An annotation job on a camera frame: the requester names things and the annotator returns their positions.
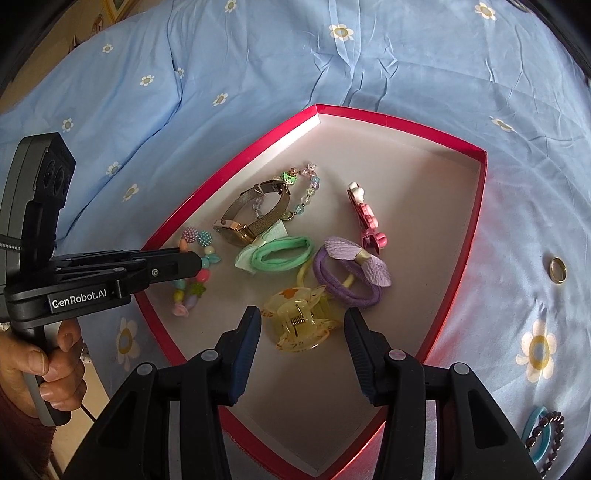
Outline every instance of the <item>elastic hair band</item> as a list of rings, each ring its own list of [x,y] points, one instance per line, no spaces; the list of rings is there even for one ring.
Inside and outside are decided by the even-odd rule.
[[[338,278],[326,267],[326,259],[329,257],[326,247],[323,245],[314,257],[314,275],[321,285],[326,285],[326,291],[336,300],[349,307],[371,307],[382,299],[382,288],[372,284],[365,277],[361,266],[351,260],[336,260],[343,265],[348,272],[352,273],[358,281],[367,285],[371,290],[370,297],[361,297],[355,292],[346,288]]]
[[[267,258],[272,253],[304,247],[306,250],[295,257]],[[252,254],[251,265],[252,268],[263,272],[284,272],[305,263],[312,256],[313,251],[314,244],[310,238],[306,236],[286,236],[257,248]]]

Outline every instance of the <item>fingernail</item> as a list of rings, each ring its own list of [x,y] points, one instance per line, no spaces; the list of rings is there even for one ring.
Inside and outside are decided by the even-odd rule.
[[[37,375],[43,375],[46,372],[46,356],[38,351],[32,351],[29,353],[29,368],[32,372],[36,373]]]
[[[43,388],[43,385],[45,385],[45,384],[42,384],[39,387],[39,393],[41,394],[41,398],[43,400],[48,401],[50,399],[50,397],[51,397],[51,391],[46,390],[45,388]]]
[[[74,335],[71,333],[67,333],[64,335],[64,348],[65,352],[69,352],[70,348],[74,345]]]

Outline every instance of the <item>dark beaded bracelet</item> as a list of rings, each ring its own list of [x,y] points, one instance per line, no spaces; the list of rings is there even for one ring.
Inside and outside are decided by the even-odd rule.
[[[531,448],[535,445],[538,437],[542,435],[542,429],[549,423],[554,423],[554,443],[552,444],[552,451],[548,454],[548,461],[542,466],[540,470],[540,478],[544,480],[546,473],[550,471],[554,461],[556,460],[558,451],[561,447],[561,441],[564,438],[564,417],[559,411],[548,412],[545,417],[542,417],[538,426],[531,432],[531,436],[525,441],[525,448],[529,453]]]

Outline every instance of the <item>blue bedsheet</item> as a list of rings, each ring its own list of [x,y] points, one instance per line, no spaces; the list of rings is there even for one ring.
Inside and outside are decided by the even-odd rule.
[[[61,132],[77,166],[59,252],[137,249],[221,165],[314,103],[484,148],[472,254],[428,363],[469,364],[520,434],[534,406],[561,410],[558,478],[591,433],[591,95],[535,16],[475,3],[165,1],[82,44],[0,116],[0,177],[22,137]],[[569,268],[561,286],[544,268],[553,255]],[[110,394],[137,363],[166,363],[135,302],[81,323]],[[233,446],[230,462],[236,479],[272,478]]]

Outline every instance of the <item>blue hair tie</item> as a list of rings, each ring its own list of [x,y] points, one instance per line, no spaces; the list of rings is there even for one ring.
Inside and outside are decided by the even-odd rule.
[[[531,413],[529,419],[525,424],[525,428],[523,429],[523,434],[521,435],[521,441],[525,443],[525,441],[531,436],[532,430],[538,426],[538,423],[548,413],[546,407],[537,407]],[[531,461],[534,463],[538,463],[544,455],[548,451],[550,447],[550,423],[542,428],[542,437],[540,439],[540,446],[535,450],[530,452]]]

